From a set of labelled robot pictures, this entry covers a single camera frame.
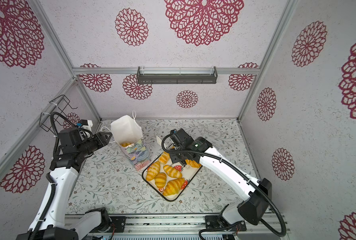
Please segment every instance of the bag handle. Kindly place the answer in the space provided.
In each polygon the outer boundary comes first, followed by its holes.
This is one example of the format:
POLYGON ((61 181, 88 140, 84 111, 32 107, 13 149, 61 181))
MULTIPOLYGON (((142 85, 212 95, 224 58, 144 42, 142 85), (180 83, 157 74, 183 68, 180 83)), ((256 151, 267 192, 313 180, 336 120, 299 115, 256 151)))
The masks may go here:
POLYGON ((137 116, 137 112, 135 111, 135 110, 133 110, 133 119, 134 119, 134 122, 135 122, 135 124, 142 130, 142 127, 140 127, 139 125, 138 125, 138 123, 135 121, 135 117, 137 116))
POLYGON ((110 129, 108 129, 108 127, 106 127, 106 126, 103 126, 103 127, 101 127, 101 132, 102 132, 102 130, 103 130, 103 128, 106 128, 109 132, 111 132, 111 130, 110 129))

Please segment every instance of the croissant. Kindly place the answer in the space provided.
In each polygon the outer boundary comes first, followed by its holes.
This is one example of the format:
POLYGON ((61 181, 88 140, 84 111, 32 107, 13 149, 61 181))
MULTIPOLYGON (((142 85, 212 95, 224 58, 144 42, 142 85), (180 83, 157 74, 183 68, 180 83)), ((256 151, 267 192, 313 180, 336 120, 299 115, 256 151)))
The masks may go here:
POLYGON ((159 161, 154 162, 148 169, 147 169, 147 175, 146 175, 146 180, 150 181, 155 178, 155 176, 159 173, 161 170, 161 164, 159 161))
POLYGON ((192 166, 192 167, 200 167, 200 166, 201 166, 200 163, 197 163, 197 162, 194 161, 194 160, 188 160, 188 159, 186 159, 186 163, 187 163, 188 165, 192 166))
POLYGON ((162 188, 166 185, 166 174, 164 172, 158 173, 158 175, 155 177, 155 185, 157 188, 162 188))
POLYGON ((124 142, 124 143, 121 144, 122 147, 127 147, 127 146, 129 146, 129 145, 131 145, 130 142, 124 142))
POLYGON ((170 159, 170 154, 166 153, 166 152, 163 152, 162 155, 159 157, 159 161, 162 163, 162 164, 166 164, 167 161, 170 159))
POLYGON ((169 177, 173 177, 173 178, 181 178, 182 177, 182 173, 180 171, 176 170, 175 168, 173 168, 172 166, 165 165, 165 166, 163 166, 163 170, 166 172, 167 176, 169 176, 169 177))
POLYGON ((163 191, 163 196, 169 196, 173 194, 177 194, 184 183, 184 178, 177 178, 174 180, 170 180, 165 190, 163 191))

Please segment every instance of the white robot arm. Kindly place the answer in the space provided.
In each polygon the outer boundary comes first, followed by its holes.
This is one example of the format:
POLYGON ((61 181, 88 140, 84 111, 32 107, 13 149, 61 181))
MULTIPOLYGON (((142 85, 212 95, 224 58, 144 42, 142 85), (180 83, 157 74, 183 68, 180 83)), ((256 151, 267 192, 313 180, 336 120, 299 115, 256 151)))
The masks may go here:
POLYGON ((281 213, 271 201, 270 181, 265 178, 258 180, 248 175, 222 156, 205 138, 198 137, 194 141, 182 128, 178 131, 172 130, 169 135, 163 138, 161 146, 165 152, 170 153, 173 163, 181 162, 185 165, 186 159, 194 160, 220 176, 240 196, 242 202, 227 205, 223 208, 217 219, 220 226, 226 229, 243 220, 253 225, 261 222, 277 236, 284 237, 286 235, 285 222, 281 213), (174 142, 175 149, 166 149, 164 146, 168 137, 174 142), (271 206, 271 209, 277 215, 281 232, 273 229, 262 219, 268 206, 271 206))
POLYGON ((93 124, 90 120, 80 120, 74 125, 57 112, 50 114, 50 122, 56 136, 56 144, 50 166, 51 172, 46 174, 49 184, 29 231, 18 235, 16 240, 78 240, 84 238, 93 229, 105 231, 110 228, 111 220, 105 208, 88 211, 78 223, 67 229, 65 228, 65 213, 84 160, 94 151, 106 146, 112 134, 98 132, 93 135, 91 132, 93 124), (58 133, 54 124, 54 115, 58 115, 74 127, 58 133))

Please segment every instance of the paper bag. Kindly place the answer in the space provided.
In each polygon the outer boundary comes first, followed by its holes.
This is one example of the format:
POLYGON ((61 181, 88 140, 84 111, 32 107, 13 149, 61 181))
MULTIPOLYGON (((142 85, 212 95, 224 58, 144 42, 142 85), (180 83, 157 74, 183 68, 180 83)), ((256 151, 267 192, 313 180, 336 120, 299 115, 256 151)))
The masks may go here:
POLYGON ((135 117, 125 115, 111 123, 113 138, 123 153, 129 158, 137 171, 150 164, 149 151, 146 148, 142 128, 135 122, 135 117))

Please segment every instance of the leaf pattern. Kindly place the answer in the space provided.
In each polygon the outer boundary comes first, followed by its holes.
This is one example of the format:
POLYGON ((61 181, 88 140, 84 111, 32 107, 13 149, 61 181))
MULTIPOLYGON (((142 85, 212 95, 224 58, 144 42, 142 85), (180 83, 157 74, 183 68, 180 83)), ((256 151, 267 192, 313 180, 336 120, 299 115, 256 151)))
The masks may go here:
MULTIPOLYGON (((103 126, 110 127, 105 120, 103 126)), ((194 139, 204 137, 228 160, 255 176, 235 119, 137 120, 142 127, 150 160, 162 153, 156 136, 183 128, 194 139)), ((67 214, 106 207, 110 214, 122 213, 212 213, 240 200, 218 175, 203 167, 174 202, 165 201, 141 177, 116 143, 88 158, 67 206, 67 214)))

